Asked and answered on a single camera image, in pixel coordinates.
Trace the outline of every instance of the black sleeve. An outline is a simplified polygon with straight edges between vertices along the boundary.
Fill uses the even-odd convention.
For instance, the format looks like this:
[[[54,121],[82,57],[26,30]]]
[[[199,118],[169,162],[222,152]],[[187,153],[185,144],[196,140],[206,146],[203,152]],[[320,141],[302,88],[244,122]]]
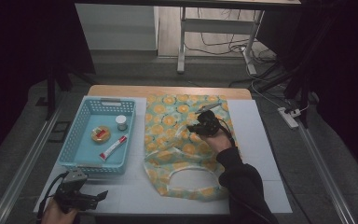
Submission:
[[[216,159],[225,167],[219,183],[229,191],[231,223],[278,223],[264,200],[260,174],[253,166],[242,163],[238,149],[228,148]]]

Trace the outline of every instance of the blue plastic basket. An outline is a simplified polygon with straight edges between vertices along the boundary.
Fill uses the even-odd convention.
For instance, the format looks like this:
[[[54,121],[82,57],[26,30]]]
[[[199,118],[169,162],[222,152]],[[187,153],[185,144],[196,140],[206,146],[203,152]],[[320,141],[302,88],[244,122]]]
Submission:
[[[85,96],[62,146],[58,163],[68,170],[79,168],[87,175],[123,175],[135,114],[134,100]],[[125,131],[117,128],[116,117],[119,115],[126,116],[128,128]],[[98,144],[91,139],[91,132],[101,125],[109,128],[111,136],[105,143]],[[124,134],[128,134],[127,141],[102,161],[99,155]]]

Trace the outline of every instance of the power strip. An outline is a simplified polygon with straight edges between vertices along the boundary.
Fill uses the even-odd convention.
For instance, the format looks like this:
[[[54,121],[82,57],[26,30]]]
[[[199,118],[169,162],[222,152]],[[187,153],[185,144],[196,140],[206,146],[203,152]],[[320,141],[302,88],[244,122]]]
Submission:
[[[281,114],[281,116],[283,117],[284,121],[286,121],[287,125],[289,125],[289,127],[291,129],[298,128],[297,121],[295,121],[295,119],[293,119],[293,117],[292,117],[292,115],[290,115],[290,113],[286,114],[284,112],[285,110],[286,110],[286,108],[284,108],[284,107],[278,108],[278,112]]]

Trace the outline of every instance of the red and white tube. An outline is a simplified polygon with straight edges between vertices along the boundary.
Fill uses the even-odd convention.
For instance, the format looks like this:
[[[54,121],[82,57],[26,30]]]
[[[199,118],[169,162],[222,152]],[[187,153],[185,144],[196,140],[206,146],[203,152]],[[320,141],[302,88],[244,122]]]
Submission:
[[[103,160],[103,161],[106,161],[106,159],[112,155],[112,152],[118,148],[119,146],[121,146],[121,144],[123,144],[127,138],[128,138],[128,134],[125,134],[123,136],[121,136],[110,148],[108,148],[105,152],[101,153],[100,154],[100,158]]]

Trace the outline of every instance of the white table surface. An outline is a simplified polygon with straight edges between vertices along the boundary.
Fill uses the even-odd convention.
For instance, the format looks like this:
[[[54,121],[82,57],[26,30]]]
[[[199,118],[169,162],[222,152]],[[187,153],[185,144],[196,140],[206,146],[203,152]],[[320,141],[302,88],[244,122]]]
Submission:
[[[88,179],[80,190],[83,194],[97,195],[109,190],[105,200],[98,203],[93,215],[224,215],[229,214],[227,199],[200,202],[188,199],[162,197],[150,183],[144,168],[145,98],[131,98],[136,101],[136,120],[132,133],[127,170],[124,175],[112,176],[108,180]],[[243,161],[253,165],[260,173],[265,199],[272,213],[292,213],[283,183],[273,158],[269,140],[253,100],[227,100],[238,147]],[[40,202],[52,180],[66,169],[57,162],[41,192],[34,208],[37,212]],[[214,181],[209,173],[179,172],[173,175],[171,184],[181,186],[207,186]],[[54,193],[58,184],[52,189]]]

